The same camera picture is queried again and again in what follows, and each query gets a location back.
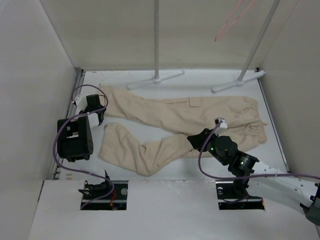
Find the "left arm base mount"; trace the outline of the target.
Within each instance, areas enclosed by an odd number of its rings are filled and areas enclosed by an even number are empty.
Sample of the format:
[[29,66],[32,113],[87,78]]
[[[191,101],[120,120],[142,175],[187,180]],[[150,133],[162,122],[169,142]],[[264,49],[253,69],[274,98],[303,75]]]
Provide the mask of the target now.
[[129,192],[129,182],[116,180],[111,185],[106,179],[99,184],[90,184],[86,180],[83,189],[80,210],[82,211],[125,211]]

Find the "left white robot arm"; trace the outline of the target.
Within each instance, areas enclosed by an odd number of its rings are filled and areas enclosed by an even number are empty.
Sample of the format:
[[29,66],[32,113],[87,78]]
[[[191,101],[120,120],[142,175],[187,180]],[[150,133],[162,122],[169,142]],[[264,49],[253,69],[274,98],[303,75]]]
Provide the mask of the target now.
[[68,162],[89,160],[94,152],[92,129],[104,121],[105,107],[101,95],[77,95],[73,104],[79,108],[80,117],[66,124],[57,139],[57,153]]

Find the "beige trousers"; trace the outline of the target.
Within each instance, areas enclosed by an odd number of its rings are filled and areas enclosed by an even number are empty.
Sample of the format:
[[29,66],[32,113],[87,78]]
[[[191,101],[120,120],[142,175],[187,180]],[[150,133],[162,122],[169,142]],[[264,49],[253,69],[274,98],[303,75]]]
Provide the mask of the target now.
[[115,166],[149,177],[178,159],[196,158],[188,136],[212,129],[224,118],[224,134],[247,152],[267,141],[258,102],[247,96],[197,96],[147,99],[130,91],[104,85],[106,115],[160,128],[172,133],[160,141],[140,143],[125,126],[109,123],[104,128],[99,157]]

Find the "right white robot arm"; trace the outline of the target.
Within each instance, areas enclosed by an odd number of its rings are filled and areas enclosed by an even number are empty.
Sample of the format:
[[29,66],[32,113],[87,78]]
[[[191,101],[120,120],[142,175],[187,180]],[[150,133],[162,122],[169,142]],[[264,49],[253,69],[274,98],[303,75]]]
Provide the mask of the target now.
[[257,157],[238,149],[229,136],[219,136],[215,129],[204,129],[188,136],[200,154],[210,153],[233,175],[232,192],[238,198],[247,194],[287,206],[305,216],[311,223],[320,224],[320,178],[302,173],[285,173]]

